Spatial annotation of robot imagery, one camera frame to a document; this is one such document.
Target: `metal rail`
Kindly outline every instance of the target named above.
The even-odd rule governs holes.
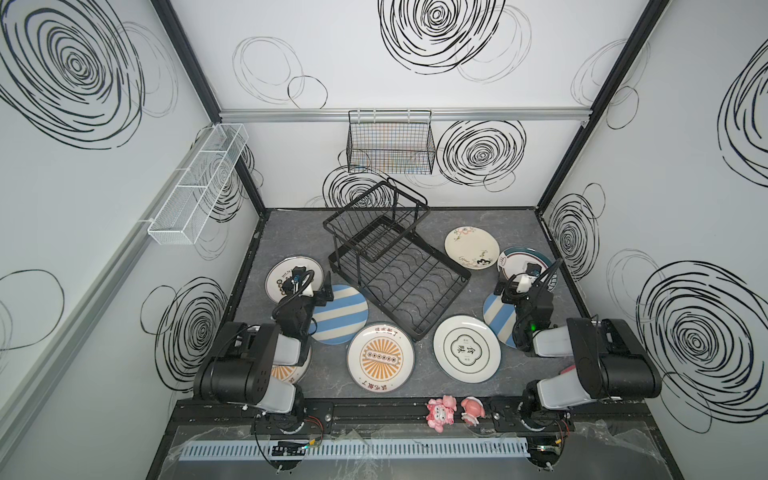
[[[183,170],[189,167],[204,143],[205,136],[197,139],[141,218],[148,219],[157,214],[180,180]],[[123,243],[91,284],[91,288],[67,319],[61,321],[61,326],[51,336],[51,341],[27,374],[25,381],[0,410],[0,470],[152,241],[152,237],[147,235],[146,220],[140,220],[131,228]]]
[[[257,108],[222,110],[221,120],[227,123],[249,124],[260,122],[349,122],[349,113],[360,110],[377,121],[407,121],[416,112],[431,111],[432,121],[487,121],[487,120],[577,120],[589,121],[589,107],[545,108]]]

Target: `gray marble floor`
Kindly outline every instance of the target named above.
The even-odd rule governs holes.
[[[323,229],[327,211],[274,211],[266,224],[248,284],[237,310],[236,321],[249,324],[269,322],[274,303],[264,292],[269,270],[285,257],[306,255],[330,270],[328,256],[333,251],[333,237]],[[552,258],[544,233],[530,210],[437,210],[432,211],[417,227],[419,234],[439,250],[445,235],[456,227],[480,227],[493,235],[501,249],[512,246],[530,247]],[[482,319],[482,304],[497,281],[497,270],[473,270],[464,291],[449,307],[443,318],[464,313]],[[334,275],[334,283],[345,283]],[[552,322],[564,325],[578,310],[565,282],[554,289]],[[368,323],[390,322],[378,308],[369,303]],[[386,394],[371,393],[359,386],[346,366],[346,345],[324,345],[313,340],[311,365],[300,385],[310,398],[369,396],[492,396],[519,395],[525,384],[534,379],[556,375],[569,364],[567,359],[541,359],[501,345],[502,364],[496,374],[483,383],[463,383],[443,372],[432,352],[433,328],[414,345],[416,365],[408,381]]]

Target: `black wire basket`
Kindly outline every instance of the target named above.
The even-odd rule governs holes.
[[[426,243],[416,232],[379,219],[402,233],[376,261],[369,262],[351,243],[334,236],[331,269],[356,286],[374,305],[418,342],[464,290],[469,270]],[[367,230],[376,235],[376,229]],[[365,242],[365,236],[359,241]]]
[[[380,181],[323,222],[369,262],[376,262],[429,213],[427,199],[394,178]]]
[[[430,175],[437,155],[431,122],[431,111],[350,111],[349,172]]]

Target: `pink pig toy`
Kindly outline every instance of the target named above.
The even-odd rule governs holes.
[[[485,417],[485,409],[482,408],[482,402],[473,396],[468,396],[462,400],[462,408],[464,409],[462,420],[464,420],[467,425],[477,426],[480,423],[478,422],[478,418]]]
[[[430,399],[427,403],[429,415],[427,425],[442,433],[442,426],[446,423],[453,425],[453,413],[456,411],[456,399],[450,395],[444,395],[441,399]]]

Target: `blue striped plate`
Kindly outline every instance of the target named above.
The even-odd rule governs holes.
[[[321,343],[349,342],[368,320],[368,302],[354,287],[333,286],[333,301],[315,308],[317,330],[312,337]]]
[[[491,293],[482,305],[482,317],[485,324],[496,334],[499,342],[517,348],[515,341],[512,340],[512,328],[518,317],[514,305],[502,303],[499,295]]]

